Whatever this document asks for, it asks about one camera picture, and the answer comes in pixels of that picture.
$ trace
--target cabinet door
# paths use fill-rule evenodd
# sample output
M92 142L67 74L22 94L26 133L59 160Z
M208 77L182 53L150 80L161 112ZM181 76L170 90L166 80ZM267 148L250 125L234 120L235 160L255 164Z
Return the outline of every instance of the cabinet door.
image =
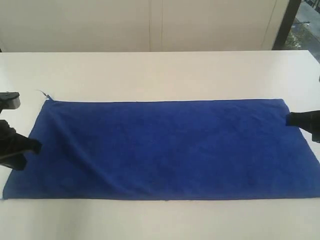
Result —
M6 52L149 51L149 0L1 0Z
M260 50L275 6L276 0L163 0L161 50Z

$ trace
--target white table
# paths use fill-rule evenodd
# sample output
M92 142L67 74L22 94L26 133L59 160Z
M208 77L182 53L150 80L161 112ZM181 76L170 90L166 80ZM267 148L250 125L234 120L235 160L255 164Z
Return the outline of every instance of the white table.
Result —
M36 90L83 102L283 98L303 112L320 109L319 76L307 51L2 53L0 91L19 91L21 107L1 118L28 135L45 100ZM319 226L318 198L0 201L4 240L311 240Z

